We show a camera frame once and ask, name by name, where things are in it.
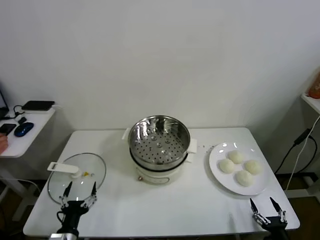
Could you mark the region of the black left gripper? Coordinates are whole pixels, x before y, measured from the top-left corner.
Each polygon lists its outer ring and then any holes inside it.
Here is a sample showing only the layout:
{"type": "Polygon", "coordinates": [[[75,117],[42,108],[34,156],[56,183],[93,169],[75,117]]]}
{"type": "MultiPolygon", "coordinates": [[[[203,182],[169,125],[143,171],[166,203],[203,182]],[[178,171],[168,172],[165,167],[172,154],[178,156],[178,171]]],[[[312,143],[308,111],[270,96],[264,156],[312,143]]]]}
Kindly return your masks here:
{"type": "Polygon", "coordinates": [[[63,194],[59,196],[61,205],[60,211],[56,213],[56,217],[61,223],[61,228],[57,230],[57,234],[79,234],[78,225],[82,215],[89,211],[97,201],[97,188],[94,182],[91,194],[85,200],[68,201],[68,197],[72,188],[71,181],[65,188],[63,194]]]}

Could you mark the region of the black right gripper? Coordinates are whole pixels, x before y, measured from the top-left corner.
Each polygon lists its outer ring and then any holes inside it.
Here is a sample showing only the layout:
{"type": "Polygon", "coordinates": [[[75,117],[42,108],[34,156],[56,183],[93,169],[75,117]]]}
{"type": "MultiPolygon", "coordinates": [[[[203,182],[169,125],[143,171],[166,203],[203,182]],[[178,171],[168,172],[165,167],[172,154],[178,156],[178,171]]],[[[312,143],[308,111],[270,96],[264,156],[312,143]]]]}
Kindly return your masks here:
{"type": "MultiPolygon", "coordinates": [[[[272,198],[269,198],[274,209],[278,213],[280,222],[287,223],[286,211],[282,210],[280,205],[272,198]]],[[[263,240],[288,240],[288,233],[286,231],[286,224],[271,224],[270,221],[262,216],[254,201],[250,198],[250,206],[252,210],[252,217],[256,223],[263,225],[262,228],[269,232],[269,235],[265,236],[263,240]]]]}

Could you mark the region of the bare person hand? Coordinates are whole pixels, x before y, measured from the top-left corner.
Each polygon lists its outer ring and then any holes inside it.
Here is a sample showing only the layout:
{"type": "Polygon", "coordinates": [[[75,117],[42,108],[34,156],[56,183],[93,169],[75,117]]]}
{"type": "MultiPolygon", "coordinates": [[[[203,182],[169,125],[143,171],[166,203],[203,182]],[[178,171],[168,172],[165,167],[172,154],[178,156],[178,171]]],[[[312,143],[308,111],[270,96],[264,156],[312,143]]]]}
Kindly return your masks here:
{"type": "Polygon", "coordinates": [[[0,154],[2,154],[9,146],[8,137],[4,134],[0,134],[0,154]]]}

